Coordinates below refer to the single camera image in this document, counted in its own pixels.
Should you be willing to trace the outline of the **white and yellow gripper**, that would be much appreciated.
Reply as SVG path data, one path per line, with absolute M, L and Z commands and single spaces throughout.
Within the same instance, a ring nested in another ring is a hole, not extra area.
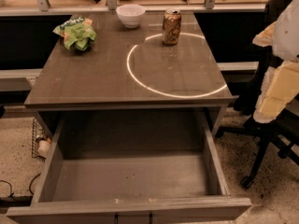
M 253 38 L 260 47 L 270 47 L 271 53 L 282 60 L 278 68 L 269 67 L 263 75 L 261 94 L 253 118 L 259 123 L 276 119 L 299 92 L 298 27 L 274 21 Z

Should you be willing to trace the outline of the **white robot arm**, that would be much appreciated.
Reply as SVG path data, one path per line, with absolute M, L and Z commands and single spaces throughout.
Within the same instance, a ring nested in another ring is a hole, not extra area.
M 253 113 L 255 121 L 269 123 L 299 93 L 299 0 L 292 0 L 253 43 L 271 46 L 273 54 L 282 60 L 278 68 L 269 67 L 265 72 Z

